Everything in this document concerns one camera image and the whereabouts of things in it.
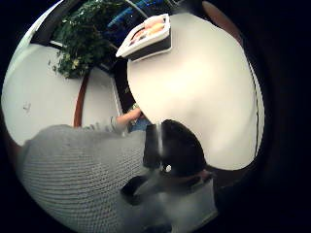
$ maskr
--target hand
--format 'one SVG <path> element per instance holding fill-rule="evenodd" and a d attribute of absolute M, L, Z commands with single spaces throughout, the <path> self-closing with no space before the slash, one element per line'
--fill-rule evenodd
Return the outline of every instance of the hand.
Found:
<path fill-rule="evenodd" d="M 136 108 L 130 112 L 128 112 L 126 115 L 128 115 L 128 118 L 130 120 L 135 120 L 137 118 L 139 118 L 142 114 L 142 111 L 140 110 L 140 108 Z"/>
<path fill-rule="evenodd" d="M 122 116 L 117 117 L 117 123 L 120 125 L 127 125 L 130 121 L 139 118 L 139 116 L 142 114 L 142 111 L 140 108 L 136 108 L 127 114 L 124 114 Z"/>

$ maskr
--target fisheye lens view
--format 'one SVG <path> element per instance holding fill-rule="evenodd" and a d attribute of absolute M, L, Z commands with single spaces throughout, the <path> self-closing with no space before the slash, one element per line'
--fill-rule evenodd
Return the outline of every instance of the fisheye lens view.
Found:
<path fill-rule="evenodd" d="M 228 6 L 52 1 L 20 36 L 5 150 L 62 232 L 208 232 L 255 183 L 273 94 Z"/>

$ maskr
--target potted plant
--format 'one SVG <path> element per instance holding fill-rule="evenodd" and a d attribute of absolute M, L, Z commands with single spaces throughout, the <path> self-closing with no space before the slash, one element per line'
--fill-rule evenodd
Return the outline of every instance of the potted plant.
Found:
<path fill-rule="evenodd" d="M 102 32 L 122 6 L 123 1 L 118 0 L 88 0 L 66 16 L 53 35 L 62 44 L 54 71 L 65 78 L 79 78 L 109 55 L 114 56 L 116 48 Z"/>

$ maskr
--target white table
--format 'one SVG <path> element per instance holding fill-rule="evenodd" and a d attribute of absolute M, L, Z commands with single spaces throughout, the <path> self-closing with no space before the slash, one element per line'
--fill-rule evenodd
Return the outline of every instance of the white table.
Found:
<path fill-rule="evenodd" d="M 254 159 L 254 83 L 240 45 L 190 14 L 171 17 L 172 51 L 129 61 L 130 90 L 151 122 L 175 119 L 199 139 L 209 165 L 240 169 Z"/>

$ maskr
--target knit fabric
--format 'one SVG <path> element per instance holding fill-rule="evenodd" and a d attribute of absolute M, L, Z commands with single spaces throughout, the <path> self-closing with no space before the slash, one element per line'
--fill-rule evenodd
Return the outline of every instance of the knit fabric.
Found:
<path fill-rule="evenodd" d="M 130 215 L 126 207 L 133 210 L 120 189 L 147 172 L 142 165 L 145 132 L 122 137 L 115 120 L 107 122 L 88 129 L 44 129 L 25 144 L 18 158 L 17 175 L 28 193 L 77 232 L 125 232 Z"/>

